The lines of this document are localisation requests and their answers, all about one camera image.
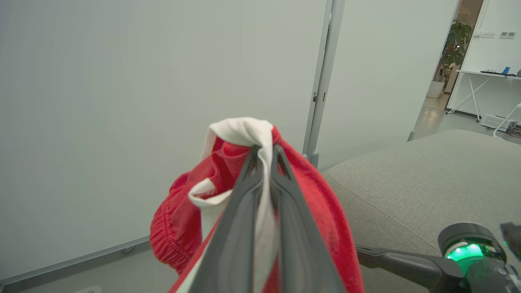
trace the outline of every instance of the red fabric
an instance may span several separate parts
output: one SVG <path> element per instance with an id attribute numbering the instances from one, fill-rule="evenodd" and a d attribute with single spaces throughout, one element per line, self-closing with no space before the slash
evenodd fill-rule
<path id="1" fill-rule="evenodd" d="M 271 134 L 273 144 L 279 144 L 284 148 L 347 291 L 364 292 L 362 274 L 348 220 L 337 196 L 317 169 L 284 141 L 275 127 Z M 249 149 L 217 138 L 212 154 L 200 162 L 194 170 L 181 175 L 173 183 L 169 196 L 154 215 L 150 233 L 154 254 L 180 275 L 170 292 L 175 292 L 183 282 L 213 233 L 212 230 L 202 243 L 200 211 L 188 198 L 188 192 L 205 178 L 210 178 L 217 187 L 214 194 L 232 189 Z M 277 266 L 274 266 L 264 292 L 279 292 Z"/>

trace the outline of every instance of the gray upholstered sofa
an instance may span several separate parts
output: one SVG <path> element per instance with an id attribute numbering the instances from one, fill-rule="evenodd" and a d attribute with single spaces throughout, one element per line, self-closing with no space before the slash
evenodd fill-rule
<path id="1" fill-rule="evenodd" d="M 352 158 L 324 174 L 357 244 L 440 255 L 438 233 L 457 222 L 521 224 L 521 145 L 450 130 Z M 520 263 L 507 251 L 509 263 Z M 424 292 L 362 267 L 366 292 Z"/>

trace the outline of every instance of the white plastic crate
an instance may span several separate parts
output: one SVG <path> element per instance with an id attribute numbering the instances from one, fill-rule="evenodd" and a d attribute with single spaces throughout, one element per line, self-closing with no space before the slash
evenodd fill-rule
<path id="1" fill-rule="evenodd" d="M 485 114 L 481 118 L 481 125 L 496 129 L 499 126 L 499 124 L 501 124 L 501 122 L 503 122 L 504 119 L 505 118 L 501 118 L 496 115 Z M 512 128 L 516 127 L 516 125 L 517 125 L 516 120 L 508 119 L 503 124 L 503 126 L 501 126 L 501 128 L 498 130 L 502 131 L 502 132 L 506 132 L 507 129 L 512 129 Z"/>

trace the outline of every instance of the shiny floor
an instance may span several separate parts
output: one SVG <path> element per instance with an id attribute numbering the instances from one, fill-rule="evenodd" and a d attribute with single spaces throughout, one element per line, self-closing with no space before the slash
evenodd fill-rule
<path id="1" fill-rule="evenodd" d="M 485 126 L 480 125 L 479 122 L 476 122 L 476 117 L 459 113 L 445 114 L 446 111 L 444 109 L 448 99 L 448 94 L 442 94 L 438 98 L 425 98 L 424 105 L 421 108 L 418 121 L 414 128 L 415 134 L 413 139 L 426 137 L 450 129 L 465 129 L 492 136 L 493 130 L 489 130 Z M 512 137 L 500 131 L 498 131 L 498 137 L 521 144 L 521 138 Z"/>

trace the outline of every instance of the white partition panel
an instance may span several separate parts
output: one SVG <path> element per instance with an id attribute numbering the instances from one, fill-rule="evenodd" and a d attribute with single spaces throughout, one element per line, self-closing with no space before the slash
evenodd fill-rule
<path id="1" fill-rule="evenodd" d="M 210 123 L 304 141 L 326 0 L 0 2 L 0 280 L 148 235 Z"/>
<path id="2" fill-rule="evenodd" d="M 457 0 L 346 1 L 316 150 L 319 168 L 404 143 Z"/>

